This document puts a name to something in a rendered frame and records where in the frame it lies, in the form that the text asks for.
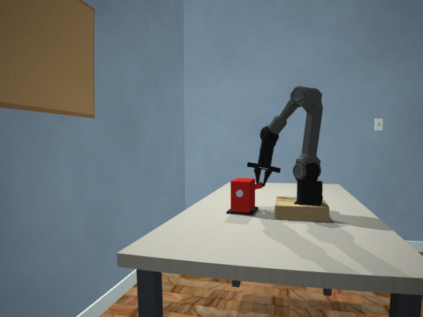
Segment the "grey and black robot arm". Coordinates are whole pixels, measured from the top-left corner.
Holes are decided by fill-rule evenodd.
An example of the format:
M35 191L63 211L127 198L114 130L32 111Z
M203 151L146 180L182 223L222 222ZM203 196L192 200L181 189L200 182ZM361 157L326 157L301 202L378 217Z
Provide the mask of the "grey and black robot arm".
M297 180L297 201L294 204L321 206L323 183L316 180L321 174L321 161L317 157L317 147L323 114L322 93L317 88L296 86L291 94L281 114L275 116L268 126L262 128L260 155L272 157L274 146L279 138L278 134L286 126L287 119L298 107L302 106L307 116L302 152L293 167L293 175Z

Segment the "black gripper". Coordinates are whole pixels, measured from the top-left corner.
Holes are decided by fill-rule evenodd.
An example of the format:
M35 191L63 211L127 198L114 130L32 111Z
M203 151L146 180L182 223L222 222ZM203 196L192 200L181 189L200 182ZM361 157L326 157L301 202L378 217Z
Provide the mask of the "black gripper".
M265 184L266 184L265 181L267 181L267 178L269 177L269 174L271 172L280 173L280 168L276 168L276 167L271 166L271 162L272 162L272 157L259 155L258 164L252 163L252 162L247 163L248 167L254 168L254 173L255 173L255 176L256 176L256 183L257 184L259 183L260 173L261 173L262 168L263 168L263 170L266 170L265 174L264 174L263 185L262 185L263 187L265 186Z

